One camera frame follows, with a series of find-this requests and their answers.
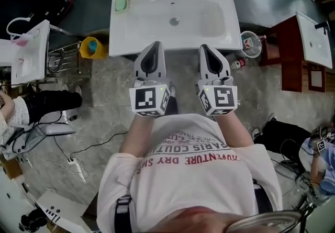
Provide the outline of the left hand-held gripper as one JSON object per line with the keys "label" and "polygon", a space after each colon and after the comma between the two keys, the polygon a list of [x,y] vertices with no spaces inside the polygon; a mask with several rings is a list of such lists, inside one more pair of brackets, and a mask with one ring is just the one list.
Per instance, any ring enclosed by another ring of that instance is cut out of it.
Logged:
{"label": "left hand-held gripper", "polygon": [[145,47],[134,63],[135,79],[129,89],[132,111],[143,117],[157,117],[165,114],[170,96],[170,85],[151,79],[143,79],[149,74],[165,77],[165,52],[163,44],[155,41]]}

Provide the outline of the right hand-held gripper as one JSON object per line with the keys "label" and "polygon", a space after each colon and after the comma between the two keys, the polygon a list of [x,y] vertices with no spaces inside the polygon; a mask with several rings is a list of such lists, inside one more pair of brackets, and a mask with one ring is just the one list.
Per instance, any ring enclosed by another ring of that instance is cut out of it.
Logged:
{"label": "right hand-held gripper", "polygon": [[227,115],[238,108],[237,86],[233,85],[228,60],[215,48],[199,48],[198,98],[207,116]]}

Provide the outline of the green soap bar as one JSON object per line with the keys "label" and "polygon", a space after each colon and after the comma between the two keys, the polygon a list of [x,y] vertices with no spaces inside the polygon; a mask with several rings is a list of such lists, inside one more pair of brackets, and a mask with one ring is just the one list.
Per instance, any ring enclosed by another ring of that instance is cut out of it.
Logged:
{"label": "green soap bar", "polygon": [[124,12],[129,7],[129,0],[115,0],[114,10],[117,13]]}

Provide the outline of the person's left forearm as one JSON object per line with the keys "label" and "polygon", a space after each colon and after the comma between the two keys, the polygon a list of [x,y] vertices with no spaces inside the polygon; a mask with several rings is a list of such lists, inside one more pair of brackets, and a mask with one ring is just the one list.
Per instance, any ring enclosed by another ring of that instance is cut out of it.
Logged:
{"label": "person's left forearm", "polygon": [[154,117],[136,115],[121,143],[119,153],[127,153],[136,158],[143,158],[149,149],[149,140],[154,121]]}

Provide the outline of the person's right forearm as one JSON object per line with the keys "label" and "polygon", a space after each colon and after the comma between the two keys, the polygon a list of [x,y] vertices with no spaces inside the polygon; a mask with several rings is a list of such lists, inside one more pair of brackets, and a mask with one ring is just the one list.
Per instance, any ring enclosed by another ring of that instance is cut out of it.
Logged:
{"label": "person's right forearm", "polygon": [[254,145],[251,135],[234,112],[215,116],[215,121],[229,147],[242,148]]}

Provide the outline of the white washbasin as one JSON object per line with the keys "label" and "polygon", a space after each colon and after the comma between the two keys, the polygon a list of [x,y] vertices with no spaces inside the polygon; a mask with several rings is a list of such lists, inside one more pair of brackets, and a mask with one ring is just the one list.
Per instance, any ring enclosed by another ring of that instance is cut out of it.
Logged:
{"label": "white washbasin", "polygon": [[233,0],[134,0],[116,11],[112,0],[109,55],[140,53],[155,41],[165,50],[241,50],[240,27]]}

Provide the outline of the small white sink basin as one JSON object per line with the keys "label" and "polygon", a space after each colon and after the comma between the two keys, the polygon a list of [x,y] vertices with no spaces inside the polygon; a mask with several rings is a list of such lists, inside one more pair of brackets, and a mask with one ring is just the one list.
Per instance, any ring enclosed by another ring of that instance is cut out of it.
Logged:
{"label": "small white sink basin", "polygon": [[324,35],[323,29],[316,30],[315,25],[318,23],[299,11],[296,12],[296,18],[303,44],[305,61],[332,69],[328,31]]}
{"label": "small white sink basin", "polygon": [[0,66],[11,67],[12,87],[42,80],[46,74],[50,22],[44,20],[25,34],[31,39],[24,47],[0,39]]}

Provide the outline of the red label plastic bottle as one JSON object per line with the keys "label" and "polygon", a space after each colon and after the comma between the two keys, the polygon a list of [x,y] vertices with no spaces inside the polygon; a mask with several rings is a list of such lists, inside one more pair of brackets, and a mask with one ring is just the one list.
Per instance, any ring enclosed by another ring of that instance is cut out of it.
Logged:
{"label": "red label plastic bottle", "polygon": [[235,61],[233,61],[231,63],[230,68],[232,70],[240,69],[240,68],[246,66],[247,62],[248,62],[248,59],[246,59],[246,58],[239,58],[239,59],[237,59],[237,60],[235,60]]}

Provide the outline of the white mesh wastebasket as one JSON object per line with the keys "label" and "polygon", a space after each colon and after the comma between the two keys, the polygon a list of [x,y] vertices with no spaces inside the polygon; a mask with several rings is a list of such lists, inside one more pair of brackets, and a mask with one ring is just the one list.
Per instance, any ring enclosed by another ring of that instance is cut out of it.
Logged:
{"label": "white mesh wastebasket", "polygon": [[241,33],[241,40],[243,38],[249,38],[249,37],[251,37],[253,40],[253,48],[244,49],[243,43],[242,43],[242,50],[240,51],[239,54],[242,57],[246,57],[246,58],[257,58],[262,52],[262,42],[259,36],[251,31],[243,31]]}

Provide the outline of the yellow bin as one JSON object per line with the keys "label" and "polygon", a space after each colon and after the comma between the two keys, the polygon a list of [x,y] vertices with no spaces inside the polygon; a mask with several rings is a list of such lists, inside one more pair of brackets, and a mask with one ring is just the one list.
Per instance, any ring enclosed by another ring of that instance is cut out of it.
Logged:
{"label": "yellow bin", "polygon": [[[89,41],[97,41],[97,50],[94,54],[91,54],[88,50],[88,42]],[[93,60],[102,60],[108,56],[108,48],[106,45],[102,44],[95,37],[86,37],[80,45],[80,55],[85,59],[93,59]]]}

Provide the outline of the brown wooden cabinet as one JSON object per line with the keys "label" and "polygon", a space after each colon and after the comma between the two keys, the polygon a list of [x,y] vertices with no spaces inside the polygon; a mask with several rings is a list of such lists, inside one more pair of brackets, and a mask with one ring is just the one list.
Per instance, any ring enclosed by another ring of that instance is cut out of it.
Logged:
{"label": "brown wooden cabinet", "polygon": [[271,27],[265,35],[260,66],[281,66],[282,90],[326,92],[325,67],[304,57],[297,16]]}

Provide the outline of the small black faucet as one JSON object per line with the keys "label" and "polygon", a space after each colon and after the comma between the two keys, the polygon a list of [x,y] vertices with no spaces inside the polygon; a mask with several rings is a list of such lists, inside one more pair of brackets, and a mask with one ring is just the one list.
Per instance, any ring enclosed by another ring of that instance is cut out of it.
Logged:
{"label": "small black faucet", "polygon": [[330,30],[329,22],[324,21],[315,25],[315,29],[323,29],[323,34],[326,35],[327,31]]}

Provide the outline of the person's white printed shirt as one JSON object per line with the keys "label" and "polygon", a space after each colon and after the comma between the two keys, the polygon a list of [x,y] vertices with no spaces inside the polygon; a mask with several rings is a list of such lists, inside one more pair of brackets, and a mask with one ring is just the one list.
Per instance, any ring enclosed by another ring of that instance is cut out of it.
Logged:
{"label": "person's white printed shirt", "polygon": [[282,208],[263,145],[231,148],[215,120],[179,114],[155,118],[143,158],[110,157],[97,224],[101,233],[226,233],[240,219]]}

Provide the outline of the white power strip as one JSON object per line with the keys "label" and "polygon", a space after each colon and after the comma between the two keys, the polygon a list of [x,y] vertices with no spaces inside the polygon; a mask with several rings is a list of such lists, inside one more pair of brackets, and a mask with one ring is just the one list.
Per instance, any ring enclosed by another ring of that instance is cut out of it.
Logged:
{"label": "white power strip", "polygon": [[77,173],[82,173],[81,166],[76,158],[69,158],[68,164],[74,166],[76,168]]}

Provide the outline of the pink holder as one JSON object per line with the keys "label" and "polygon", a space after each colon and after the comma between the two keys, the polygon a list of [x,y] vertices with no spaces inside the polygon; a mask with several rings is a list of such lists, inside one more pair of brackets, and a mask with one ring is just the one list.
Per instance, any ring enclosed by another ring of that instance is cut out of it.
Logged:
{"label": "pink holder", "polygon": [[21,34],[21,35],[11,35],[10,40],[12,43],[24,47],[28,41],[31,39],[29,34]]}

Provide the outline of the grey backpack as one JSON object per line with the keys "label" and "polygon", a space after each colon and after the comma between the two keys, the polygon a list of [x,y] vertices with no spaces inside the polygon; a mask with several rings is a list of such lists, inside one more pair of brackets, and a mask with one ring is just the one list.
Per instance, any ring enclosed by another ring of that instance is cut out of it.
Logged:
{"label": "grey backpack", "polygon": [[14,134],[0,145],[0,152],[9,161],[31,151],[45,138],[46,134],[39,127],[27,131],[24,131],[23,128],[16,128]]}

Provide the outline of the white curved faucet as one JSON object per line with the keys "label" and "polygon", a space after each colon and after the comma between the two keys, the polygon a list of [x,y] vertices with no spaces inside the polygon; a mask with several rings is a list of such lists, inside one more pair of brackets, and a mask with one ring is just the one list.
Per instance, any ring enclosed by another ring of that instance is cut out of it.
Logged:
{"label": "white curved faucet", "polygon": [[12,38],[14,38],[14,37],[28,37],[28,38],[31,38],[30,35],[25,34],[25,33],[23,33],[23,34],[17,34],[17,33],[13,33],[13,32],[11,32],[11,31],[9,31],[10,26],[11,26],[14,22],[17,22],[17,21],[27,21],[27,22],[30,22],[30,20],[31,20],[30,17],[17,17],[17,18],[12,19],[12,20],[8,23],[8,25],[7,25],[7,27],[6,27],[6,32],[7,32],[7,34],[10,35]]}

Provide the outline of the white striped panel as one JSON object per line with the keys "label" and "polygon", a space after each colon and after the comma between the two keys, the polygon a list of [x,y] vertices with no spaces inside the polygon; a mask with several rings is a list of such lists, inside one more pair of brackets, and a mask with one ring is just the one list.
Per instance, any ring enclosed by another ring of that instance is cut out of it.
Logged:
{"label": "white striped panel", "polygon": [[37,205],[51,222],[70,233],[91,233],[91,229],[82,219],[87,206],[51,191],[44,192],[37,199]]}

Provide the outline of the person's eyeglasses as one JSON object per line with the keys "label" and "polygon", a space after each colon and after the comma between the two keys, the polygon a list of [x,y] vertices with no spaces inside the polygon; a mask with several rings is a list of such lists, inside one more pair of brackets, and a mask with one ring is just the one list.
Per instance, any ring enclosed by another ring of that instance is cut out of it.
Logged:
{"label": "person's eyeglasses", "polygon": [[291,233],[304,220],[301,212],[284,210],[243,218],[228,226],[226,233]]}

